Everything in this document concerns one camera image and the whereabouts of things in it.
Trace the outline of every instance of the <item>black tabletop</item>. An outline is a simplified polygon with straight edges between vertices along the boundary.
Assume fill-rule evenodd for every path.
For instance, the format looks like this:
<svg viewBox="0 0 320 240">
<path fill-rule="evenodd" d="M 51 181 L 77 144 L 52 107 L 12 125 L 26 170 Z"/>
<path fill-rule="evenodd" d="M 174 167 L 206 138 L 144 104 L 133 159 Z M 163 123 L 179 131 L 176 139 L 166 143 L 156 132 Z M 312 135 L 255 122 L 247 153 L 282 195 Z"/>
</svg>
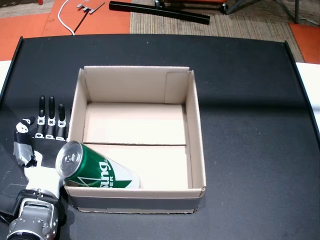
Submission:
<svg viewBox="0 0 320 240">
<path fill-rule="evenodd" d="M 40 95 L 72 105 L 79 68 L 188 66 L 195 73 L 207 190 L 194 214 L 83 213 L 70 204 L 60 240 L 315 240 L 320 151 L 294 65 L 279 42 L 181 35 L 24 39 L 0 108 L 0 192 L 27 181 L 12 129 Z M 0 222 L 0 238 L 8 226 Z"/>
</svg>

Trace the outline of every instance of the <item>orange floor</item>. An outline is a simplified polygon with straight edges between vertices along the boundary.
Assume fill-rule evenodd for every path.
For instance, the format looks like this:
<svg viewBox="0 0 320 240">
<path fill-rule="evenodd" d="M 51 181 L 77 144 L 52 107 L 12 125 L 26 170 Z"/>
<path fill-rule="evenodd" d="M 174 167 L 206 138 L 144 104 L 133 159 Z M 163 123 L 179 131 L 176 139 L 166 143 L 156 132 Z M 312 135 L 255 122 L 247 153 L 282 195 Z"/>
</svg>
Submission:
<svg viewBox="0 0 320 240">
<path fill-rule="evenodd" d="M 320 27 L 290 23 L 303 59 L 309 64 L 320 64 Z"/>
<path fill-rule="evenodd" d="M 24 38 L 71 35 L 58 20 L 58 12 L 65 0 L 55 0 L 51 13 L 33 14 L 0 18 L 0 61 L 11 60 L 18 40 Z M 61 19 L 71 29 L 75 29 L 84 16 L 77 8 L 83 0 L 69 0 L 60 14 Z M 110 11 L 109 1 L 88 14 L 76 35 L 85 34 L 128 34 L 130 32 L 130 13 Z"/>
</svg>

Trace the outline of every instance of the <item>can lid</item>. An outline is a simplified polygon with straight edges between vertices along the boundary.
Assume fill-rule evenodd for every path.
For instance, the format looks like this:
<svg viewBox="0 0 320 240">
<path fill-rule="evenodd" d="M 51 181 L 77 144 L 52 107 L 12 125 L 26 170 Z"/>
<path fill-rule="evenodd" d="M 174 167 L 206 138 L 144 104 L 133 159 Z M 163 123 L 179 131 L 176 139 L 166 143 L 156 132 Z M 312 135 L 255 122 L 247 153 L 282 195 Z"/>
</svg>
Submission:
<svg viewBox="0 0 320 240">
<path fill-rule="evenodd" d="M 79 142 L 67 142 L 56 156 L 55 169 L 57 173 L 63 178 L 71 177 L 80 167 L 82 156 L 83 148 Z"/>
</svg>

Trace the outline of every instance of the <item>cardboard box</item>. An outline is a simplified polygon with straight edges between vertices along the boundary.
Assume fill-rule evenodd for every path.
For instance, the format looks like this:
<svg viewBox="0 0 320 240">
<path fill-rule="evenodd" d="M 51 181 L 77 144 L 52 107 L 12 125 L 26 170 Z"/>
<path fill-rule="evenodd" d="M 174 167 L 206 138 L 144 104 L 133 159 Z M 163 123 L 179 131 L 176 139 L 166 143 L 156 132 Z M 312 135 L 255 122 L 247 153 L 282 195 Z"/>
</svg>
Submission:
<svg viewBox="0 0 320 240">
<path fill-rule="evenodd" d="M 67 186 L 84 212 L 192 213 L 206 190 L 198 97 L 188 67 L 85 66 L 69 140 L 135 171 L 142 188 Z"/>
</svg>

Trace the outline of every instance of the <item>beige carpet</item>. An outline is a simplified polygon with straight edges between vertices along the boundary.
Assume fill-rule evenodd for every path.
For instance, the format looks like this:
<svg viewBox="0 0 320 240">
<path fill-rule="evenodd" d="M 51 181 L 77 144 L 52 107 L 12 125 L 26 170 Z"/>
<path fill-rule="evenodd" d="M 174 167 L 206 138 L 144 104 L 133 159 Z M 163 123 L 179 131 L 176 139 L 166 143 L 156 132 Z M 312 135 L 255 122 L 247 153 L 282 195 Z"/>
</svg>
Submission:
<svg viewBox="0 0 320 240">
<path fill-rule="evenodd" d="M 152 0 L 134 0 L 134 2 L 147 5 L 153 4 Z M 284 3 L 289 8 L 294 9 L 294 1 L 284 1 Z M 295 60 L 304 62 L 289 26 L 292 19 L 275 1 L 263 0 L 231 15 L 224 15 L 218 11 L 210 10 L 209 8 L 214 8 L 212 5 L 202 5 L 201 7 L 203 9 L 193 9 L 192 12 L 210 15 L 210 25 L 168 17 L 131 13 L 130 33 L 220 36 L 275 42 L 288 41 Z M 320 10 L 319 0 L 305 0 L 300 5 L 300 15 L 313 21 L 319 21 L 319 11 L 317 12 L 317 9 Z"/>
<path fill-rule="evenodd" d="M 15 6 L 0 7 L 0 18 L 8 18 L 29 14 L 47 14 L 51 12 L 54 0 L 43 0 L 43 4 L 28 3 Z"/>
</svg>

